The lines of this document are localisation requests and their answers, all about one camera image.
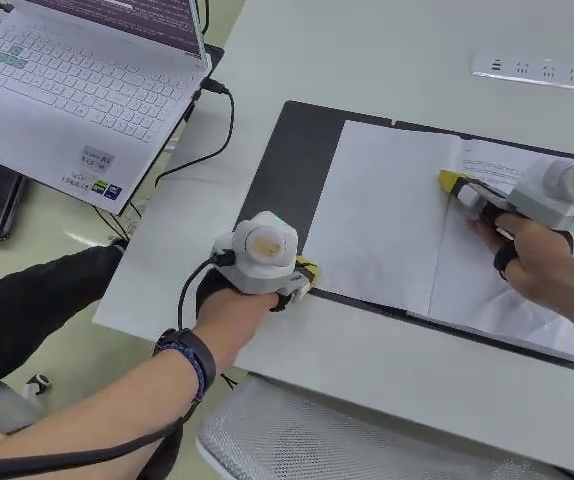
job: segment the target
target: document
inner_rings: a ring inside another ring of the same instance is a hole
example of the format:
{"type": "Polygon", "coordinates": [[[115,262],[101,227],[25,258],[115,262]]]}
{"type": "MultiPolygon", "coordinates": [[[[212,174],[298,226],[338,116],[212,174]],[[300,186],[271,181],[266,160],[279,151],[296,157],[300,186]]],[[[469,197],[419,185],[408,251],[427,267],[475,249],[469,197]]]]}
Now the document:
{"type": "Polygon", "coordinates": [[[520,297],[438,183],[462,171],[509,193],[555,157],[453,135],[347,122],[303,254],[318,287],[574,361],[574,325],[520,297]]]}

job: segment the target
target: white laptop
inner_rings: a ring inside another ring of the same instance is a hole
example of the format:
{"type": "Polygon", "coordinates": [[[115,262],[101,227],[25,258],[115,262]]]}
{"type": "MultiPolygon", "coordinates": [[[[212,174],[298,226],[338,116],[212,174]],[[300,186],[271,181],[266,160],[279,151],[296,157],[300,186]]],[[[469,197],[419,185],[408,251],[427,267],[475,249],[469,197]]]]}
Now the white laptop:
{"type": "Polygon", "coordinates": [[[16,0],[0,164],[119,213],[211,70],[194,0],[16,0]]]}

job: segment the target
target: laptop screen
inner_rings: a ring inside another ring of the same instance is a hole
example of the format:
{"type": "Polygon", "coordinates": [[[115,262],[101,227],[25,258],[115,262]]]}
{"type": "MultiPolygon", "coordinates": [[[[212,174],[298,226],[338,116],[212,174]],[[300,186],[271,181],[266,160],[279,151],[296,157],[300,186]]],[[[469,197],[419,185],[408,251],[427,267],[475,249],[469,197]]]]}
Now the laptop screen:
{"type": "Polygon", "coordinates": [[[194,0],[28,0],[200,57],[194,0]]]}

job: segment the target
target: laptop keyboard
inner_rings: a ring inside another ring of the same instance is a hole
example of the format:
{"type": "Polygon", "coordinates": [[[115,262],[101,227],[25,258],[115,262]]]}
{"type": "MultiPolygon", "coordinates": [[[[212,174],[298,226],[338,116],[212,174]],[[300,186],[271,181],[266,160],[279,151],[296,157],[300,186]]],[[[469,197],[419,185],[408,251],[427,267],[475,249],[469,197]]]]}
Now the laptop keyboard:
{"type": "Polygon", "coordinates": [[[150,143],[188,83],[12,28],[0,32],[0,87],[150,143]]]}

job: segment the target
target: blue bracelet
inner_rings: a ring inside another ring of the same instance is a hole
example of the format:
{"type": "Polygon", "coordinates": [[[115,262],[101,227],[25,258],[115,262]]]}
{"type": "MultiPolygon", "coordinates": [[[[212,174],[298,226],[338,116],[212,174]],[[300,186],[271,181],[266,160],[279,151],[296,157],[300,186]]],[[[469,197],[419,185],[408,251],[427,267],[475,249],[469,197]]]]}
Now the blue bracelet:
{"type": "Polygon", "coordinates": [[[203,397],[205,396],[205,372],[203,371],[203,367],[200,365],[200,363],[198,363],[198,360],[196,360],[194,351],[191,348],[188,348],[184,345],[180,345],[179,343],[170,343],[168,345],[165,345],[161,349],[161,352],[164,352],[165,350],[177,351],[183,357],[189,360],[191,366],[194,367],[194,370],[196,371],[196,376],[198,376],[198,393],[196,394],[196,398],[194,399],[194,401],[202,402],[203,397]]]}

